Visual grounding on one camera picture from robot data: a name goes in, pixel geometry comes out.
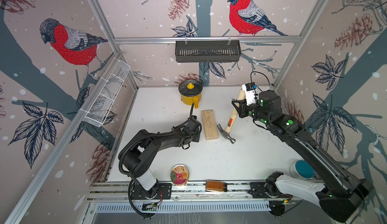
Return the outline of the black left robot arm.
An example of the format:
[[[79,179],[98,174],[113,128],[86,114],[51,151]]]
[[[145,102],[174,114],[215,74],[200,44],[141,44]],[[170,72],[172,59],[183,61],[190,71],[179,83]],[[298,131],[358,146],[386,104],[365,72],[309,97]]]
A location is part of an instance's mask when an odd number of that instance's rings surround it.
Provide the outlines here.
[[[154,217],[162,201],[171,198],[172,185],[160,183],[150,170],[158,152],[172,147],[186,150],[192,142],[200,141],[202,125],[192,114],[194,106],[191,105],[189,118],[170,132],[140,130],[118,155],[119,171],[131,178],[129,203],[143,219]]]

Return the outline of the wooden handled claw hammer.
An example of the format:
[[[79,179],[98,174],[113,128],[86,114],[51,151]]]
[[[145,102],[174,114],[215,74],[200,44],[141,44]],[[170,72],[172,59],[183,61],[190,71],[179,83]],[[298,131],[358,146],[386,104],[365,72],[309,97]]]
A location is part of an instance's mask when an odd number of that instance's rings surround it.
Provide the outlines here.
[[[221,136],[224,137],[225,139],[229,140],[232,144],[234,144],[236,142],[236,140],[235,140],[235,138],[232,138],[230,136],[230,132],[232,130],[232,127],[233,127],[237,117],[238,117],[238,112],[237,112],[237,110],[235,108],[233,108],[233,110],[232,110],[232,112],[230,114],[228,123],[226,125],[226,128],[223,129],[220,124],[217,125],[217,128],[218,128],[219,133],[221,134]]]

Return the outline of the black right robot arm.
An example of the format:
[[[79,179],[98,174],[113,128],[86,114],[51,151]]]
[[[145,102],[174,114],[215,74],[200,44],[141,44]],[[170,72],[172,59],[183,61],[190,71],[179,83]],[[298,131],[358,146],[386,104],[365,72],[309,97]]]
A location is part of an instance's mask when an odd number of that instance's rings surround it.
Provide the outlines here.
[[[365,207],[373,184],[359,179],[331,157],[294,116],[282,111],[280,97],[272,90],[262,91],[254,82],[242,85],[232,101],[232,117],[250,117],[253,123],[271,132],[295,150],[320,177],[320,182],[295,179],[273,172],[266,179],[269,196],[292,195],[319,206],[339,223],[353,223]]]

